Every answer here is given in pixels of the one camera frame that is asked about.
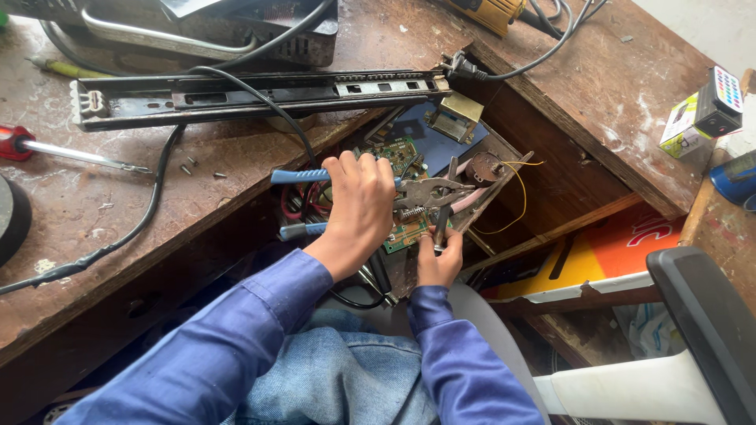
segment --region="product box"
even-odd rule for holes
[[[675,247],[684,223],[639,203],[496,265],[480,294],[489,302],[553,302],[581,296],[584,286],[601,293],[651,286],[646,256]]]
[[[695,93],[672,109],[659,147],[672,157],[681,156],[711,140],[711,136],[698,130],[696,121],[699,93]]]

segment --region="black round object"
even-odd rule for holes
[[[32,225],[29,198],[0,175],[0,267],[18,251]]]

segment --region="remote control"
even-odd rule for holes
[[[718,106],[729,113],[743,113],[743,98],[740,94],[740,81],[735,76],[719,67],[714,67],[714,90],[717,92]]]

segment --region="red screwdriver handle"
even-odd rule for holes
[[[22,126],[10,126],[0,123],[0,157],[13,161],[24,161],[32,156],[33,150],[18,149],[19,140],[36,141],[37,139]]]

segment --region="hand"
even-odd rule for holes
[[[431,227],[430,231],[431,233],[421,234],[418,241],[420,254],[417,256],[417,286],[451,287],[454,278],[462,269],[462,234],[447,228],[444,234],[446,249],[440,256],[435,256],[432,235],[435,233],[435,226]]]
[[[357,273],[389,236],[396,187],[386,158],[363,154],[357,161],[347,150],[338,160],[326,158],[323,167],[331,177],[333,208],[323,236],[304,251],[338,282]]]

